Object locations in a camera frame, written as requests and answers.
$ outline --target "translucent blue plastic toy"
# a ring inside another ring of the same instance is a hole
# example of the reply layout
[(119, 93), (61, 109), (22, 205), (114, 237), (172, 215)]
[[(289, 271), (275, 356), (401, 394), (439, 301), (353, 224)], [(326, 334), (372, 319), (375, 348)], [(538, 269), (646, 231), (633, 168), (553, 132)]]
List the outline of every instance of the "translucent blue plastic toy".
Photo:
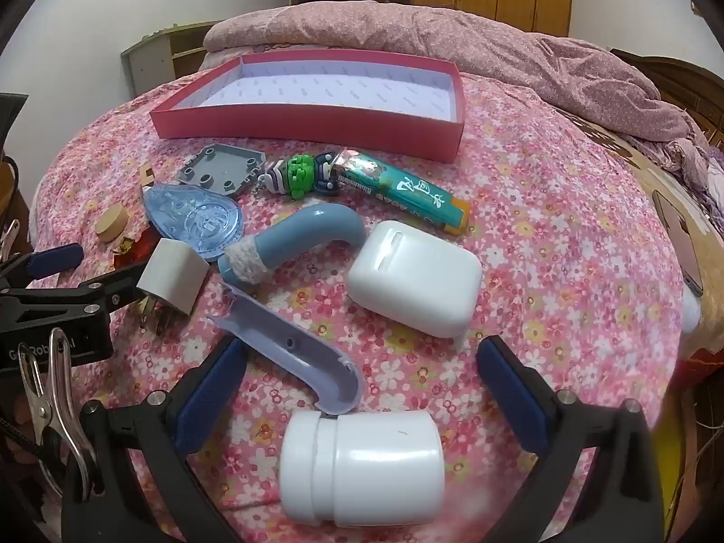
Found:
[(164, 237), (189, 244), (216, 261), (244, 234), (241, 209), (225, 196), (197, 186), (156, 184), (143, 189), (146, 218)]

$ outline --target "pink box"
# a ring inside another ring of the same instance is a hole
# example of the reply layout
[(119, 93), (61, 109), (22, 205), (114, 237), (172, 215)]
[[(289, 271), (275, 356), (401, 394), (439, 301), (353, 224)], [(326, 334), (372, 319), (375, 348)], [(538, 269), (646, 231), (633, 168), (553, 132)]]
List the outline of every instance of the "pink box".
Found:
[(162, 139), (292, 139), (453, 162), (465, 97), (450, 61), (354, 49), (245, 55), (151, 111)]

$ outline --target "white wall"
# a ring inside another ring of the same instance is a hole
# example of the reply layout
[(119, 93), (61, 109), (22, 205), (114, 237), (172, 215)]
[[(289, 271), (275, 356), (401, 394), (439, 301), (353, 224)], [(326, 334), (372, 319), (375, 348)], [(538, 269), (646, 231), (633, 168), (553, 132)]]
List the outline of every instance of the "white wall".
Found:
[(20, 190), (35, 187), (63, 145), (132, 94), (120, 54), (146, 34), (289, 0), (37, 0), (0, 56), (0, 91), (30, 97), (10, 130)]
[(724, 51), (690, 0), (573, 0), (571, 38), (674, 57), (724, 77)]

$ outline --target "silver bolt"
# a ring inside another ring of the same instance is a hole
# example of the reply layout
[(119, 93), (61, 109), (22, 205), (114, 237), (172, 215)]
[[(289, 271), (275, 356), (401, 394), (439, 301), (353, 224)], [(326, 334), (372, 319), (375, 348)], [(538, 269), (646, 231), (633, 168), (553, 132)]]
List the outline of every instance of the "silver bolt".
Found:
[(98, 409), (98, 404), (97, 400), (89, 400), (83, 405), (83, 412), (86, 414), (94, 413)]
[(561, 402), (561, 404), (573, 404), (575, 401), (577, 401), (578, 397), (576, 394), (571, 390), (560, 390), (559, 393), (556, 394), (558, 396), (558, 400)]
[(152, 391), (146, 398), (146, 402), (151, 406), (159, 406), (166, 401), (166, 393), (163, 390)]
[(626, 400), (624, 400), (624, 406), (630, 413), (641, 412), (640, 402), (638, 400), (634, 400), (633, 398), (626, 398)]

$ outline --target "round beige piece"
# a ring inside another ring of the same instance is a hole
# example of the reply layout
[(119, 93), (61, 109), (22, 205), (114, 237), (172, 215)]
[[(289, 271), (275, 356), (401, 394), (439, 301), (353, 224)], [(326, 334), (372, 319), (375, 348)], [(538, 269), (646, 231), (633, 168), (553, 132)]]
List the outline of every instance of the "round beige piece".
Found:
[(101, 243), (110, 243), (123, 232), (127, 224), (128, 212), (123, 204), (113, 204), (95, 223), (95, 234)]

